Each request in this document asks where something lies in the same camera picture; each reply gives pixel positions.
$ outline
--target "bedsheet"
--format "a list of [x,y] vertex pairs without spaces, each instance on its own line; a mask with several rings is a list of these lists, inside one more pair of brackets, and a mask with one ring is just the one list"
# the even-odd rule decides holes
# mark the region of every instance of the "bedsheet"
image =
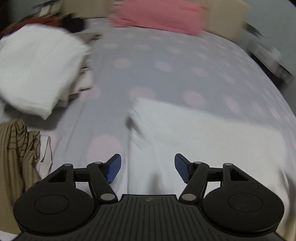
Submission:
[[[130,117],[128,177],[137,182],[128,184],[129,193],[179,197],[186,184],[175,169],[176,152],[210,167],[230,162],[280,197],[285,213],[277,232],[283,236],[294,232],[295,226],[287,223],[291,210],[283,170],[287,150],[278,129],[149,99],[139,99]],[[220,182],[209,182],[205,195],[219,187]]]
[[[205,32],[201,37],[139,27],[113,28],[107,19],[89,19],[86,31],[103,34],[92,43],[94,87],[47,120],[0,110],[1,121],[22,118],[51,136],[52,171],[122,155],[112,187],[128,193],[126,152],[128,110],[137,97],[156,99],[278,129],[288,149],[287,189],[295,202],[296,118],[273,83],[236,44]],[[77,184],[89,193],[87,184]]]

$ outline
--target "bed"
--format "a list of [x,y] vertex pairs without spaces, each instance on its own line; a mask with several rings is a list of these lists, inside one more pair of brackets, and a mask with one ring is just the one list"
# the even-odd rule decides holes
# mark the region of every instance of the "bed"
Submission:
[[[92,31],[103,34],[92,43],[92,89],[66,109],[54,109],[47,120],[1,107],[2,122],[21,118],[30,129],[51,137],[51,171],[64,163],[80,168],[105,162],[119,153],[122,168],[112,187],[119,197],[128,193],[129,182],[135,181],[128,180],[126,167],[128,111],[135,99],[144,97],[280,130],[288,150],[289,199],[295,200],[296,118],[240,47],[209,32],[196,37],[140,27],[114,28],[107,18],[88,19],[85,32]],[[90,193],[87,184],[77,187]]]

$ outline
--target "textured black surface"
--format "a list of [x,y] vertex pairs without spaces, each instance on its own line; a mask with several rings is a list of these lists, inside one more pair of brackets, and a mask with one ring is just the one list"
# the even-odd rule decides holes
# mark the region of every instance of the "textured black surface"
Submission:
[[294,6],[296,6],[296,0],[290,0],[291,3],[294,4]]
[[188,183],[190,180],[189,161],[181,154],[175,156],[175,168],[178,171],[183,182]]
[[232,164],[223,165],[222,185],[204,197],[202,209],[215,225],[238,234],[276,231],[284,215],[276,194]]
[[0,32],[9,25],[8,0],[0,0]]
[[73,176],[73,165],[63,165],[18,198],[13,213],[21,230],[58,235],[89,221],[94,200],[74,187]]
[[102,205],[94,218],[72,233],[39,237],[22,233],[16,241],[277,241],[277,234],[238,237],[213,227],[199,208],[177,201],[175,195],[124,195],[115,204]]

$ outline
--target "beige striped fabric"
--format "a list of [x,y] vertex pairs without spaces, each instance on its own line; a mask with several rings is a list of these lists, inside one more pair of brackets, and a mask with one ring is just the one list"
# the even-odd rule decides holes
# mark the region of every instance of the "beige striped fabric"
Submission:
[[40,180],[35,165],[40,157],[40,132],[27,132],[22,120],[0,125],[0,230],[19,234],[15,201]]

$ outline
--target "white fabric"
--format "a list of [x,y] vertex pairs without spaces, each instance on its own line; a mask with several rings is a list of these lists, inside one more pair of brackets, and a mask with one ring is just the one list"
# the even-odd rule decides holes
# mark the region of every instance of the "white fabric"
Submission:
[[1,241],[12,241],[17,237],[15,234],[6,233],[0,230]]
[[0,96],[46,119],[75,80],[89,48],[65,30],[24,26],[0,41]]
[[[282,170],[287,151],[280,132],[146,99],[136,102],[130,117],[130,194],[179,197],[186,184],[174,167],[176,153],[211,167],[230,162],[282,199],[285,224],[290,204]],[[208,183],[207,192],[217,187]]]
[[79,93],[81,90],[90,89],[93,87],[93,74],[90,68],[82,69],[81,73],[76,78],[70,88],[70,94]]
[[35,166],[41,179],[47,177],[52,166],[52,151],[50,148],[50,136],[40,135],[40,158]]

